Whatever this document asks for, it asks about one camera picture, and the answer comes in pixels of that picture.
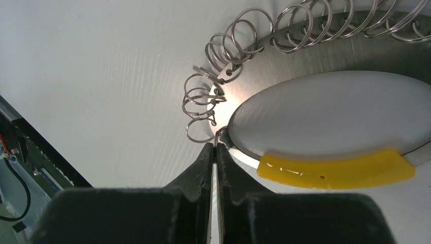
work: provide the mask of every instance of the yellow handle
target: yellow handle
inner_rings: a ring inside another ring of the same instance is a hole
[[[260,177],[278,183],[315,189],[376,187],[410,179],[415,168],[396,150],[384,149],[363,157],[307,162],[265,154],[259,163]]]

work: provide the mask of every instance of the black cable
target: black cable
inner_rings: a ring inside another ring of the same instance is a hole
[[[9,218],[9,217],[0,216],[0,220],[9,221],[9,222],[15,222],[15,221],[22,220],[22,218],[24,218],[25,215],[28,213],[28,210],[30,209],[30,204],[32,202],[32,198],[30,196],[30,190],[28,189],[28,186],[24,182],[24,180],[12,168],[12,165],[11,165],[11,163],[9,163],[9,160],[5,159],[5,162],[6,162],[6,166],[8,166],[8,168],[9,168],[9,170],[14,174],[14,176],[19,180],[19,182],[21,183],[21,185],[24,187],[25,194],[27,195],[27,206],[25,207],[24,213],[22,213],[21,216],[19,216],[17,218]]]

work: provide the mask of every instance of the wire coil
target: wire coil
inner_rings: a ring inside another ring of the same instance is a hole
[[[210,121],[213,126],[217,125],[216,115],[214,112],[215,106],[225,101],[223,97],[223,92],[216,88],[214,89],[214,95],[210,95],[210,88],[206,88],[204,86],[197,86],[188,88],[188,82],[194,77],[204,77],[208,79],[213,85],[216,87],[223,86],[226,83],[225,80],[219,79],[218,74],[224,70],[224,68],[228,65],[232,65],[232,69],[227,70],[228,75],[231,75],[234,71],[239,69],[243,63],[250,60],[254,55],[259,55],[259,52],[264,51],[263,46],[257,46],[258,33],[256,27],[248,20],[242,19],[243,15],[249,12],[258,12],[263,14],[269,22],[269,30],[268,34],[272,34],[276,32],[278,26],[280,25],[281,20],[284,18],[286,14],[291,13],[290,19],[288,20],[288,27],[292,24],[294,17],[298,13],[299,10],[304,10],[306,15],[304,21],[307,21],[307,25],[303,27],[303,38],[302,40],[296,40],[292,37],[291,33],[286,32],[286,39],[289,42],[289,46],[281,45],[275,38],[270,39],[271,45],[280,53],[289,54],[296,52],[303,48],[310,48],[319,43],[326,43],[333,41],[335,39],[344,39],[350,38],[358,33],[363,33],[366,37],[369,38],[383,38],[387,36],[392,36],[394,39],[398,41],[402,41],[405,43],[422,43],[431,41],[431,32],[427,34],[423,34],[419,30],[420,23],[415,20],[415,18],[420,14],[422,9],[428,3],[429,0],[421,0],[419,4],[404,18],[399,20],[396,23],[391,23],[391,18],[393,14],[396,12],[397,7],[399,6],[401,0],[392,0],[392,5],[390,8],[381,16],[380,18],[376,17],[376,13],[380,10],[383,5],[390,0],[371,0],[372,5],[369,10],[368,15],[362,20],[360,24],[353,24],[352,20],[355,14],[355,4],[353,0],[341,0],[344,1],[344,12],[348,12],[348,16],[344,19],[343,25],[339,30],[334,31],[331,30],[332,23],[332,15],[333,9],[331,7],[332,2],[336,2],[334,0],[303,0],[300,4],[292,5],[285,8],[280,15],[273,21],[271,16],[262,9],[250,8],[245,9],[227,26],[223,33],[214,34],[209,42],[205,46],[205,56],[212,67],[213,71],[209,71],[202,67],[193,67],[193,70],[196,72],[188,77],[184,82],[184,98],[182,101],[182,110],[183,112],[190,117],[192,120],[186,126],[186,136],[196,143],[206,143],[214,139],[214,136],[211,136],[205,140],[197,140],[194,139],[189,134],[189,128],[192,124],[197,121],[207,120]],[[321,32],[319,35],[312,35],[313,26],[314,26],[314,17],[312,10],[317,4],[323,5],[322,16],[327,16],[326,21],[320,23]],[[235,38],[235,30],[239,23],[246,24],[250,30],[252,31],[253,44],[247,49],[243,49],[238,40]],[[401,29],[405,28],[408,25],[412,25],[413,38],[406,38],[398,34]],[[233,44],[234,50],[230,50],[227,47],[227,42]],[[199,91],[197,95],[191,95],[193,91]],[[201,108],[205,107],[204,111],[189,111],[186,109],[187,104],[194,104],[195,107]]]

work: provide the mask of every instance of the red wire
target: red wire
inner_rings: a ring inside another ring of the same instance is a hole
[[[6,147],[5,139],[3,138],[3,135],[0,135],[0,141],[2,143],[3,149],[5,150],[6,154],[8,155],[8,158],[12,155],[12,152],[9,151],[9,149]]]

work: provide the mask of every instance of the white table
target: white table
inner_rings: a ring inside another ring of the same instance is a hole
[[[184,135],[180,102],[192,65],[208,67],[209,37],[245,8],[276,17],[292,2],[1,1],[0,94],[95,187],[160,187],[202,147]],[[355,2],[364,9],[371,0]],[[429,243],[430,172],[425,164],[413,180],[360,191],[400,243]]]

